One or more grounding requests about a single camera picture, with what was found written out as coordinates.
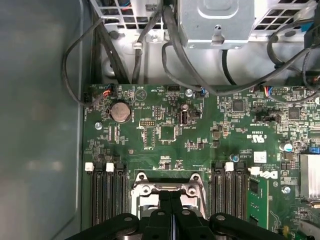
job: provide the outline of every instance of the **integrated circuit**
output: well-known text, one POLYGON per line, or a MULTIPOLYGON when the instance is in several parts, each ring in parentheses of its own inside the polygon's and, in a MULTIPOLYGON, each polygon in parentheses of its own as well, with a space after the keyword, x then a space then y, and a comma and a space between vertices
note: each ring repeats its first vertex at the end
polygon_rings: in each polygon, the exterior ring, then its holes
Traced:
POLYGON ((162 125, 160 128, 160 141, 172 142, 176 140, 175 126, 162 125))
POLYGON ((258 194, 259 192, 259 183, 255 180, 250 179, 249 181, 249 190, 254 194, 258 194))
POLYGON ((288 109, 288 119, 289 120, 300 120, 300 109, 299 108, 289 108, 288 109))
POLYGON ((245 102, 243 100, 233 100, 232 111, 234 113, 243 113, 245 111, 245 102))

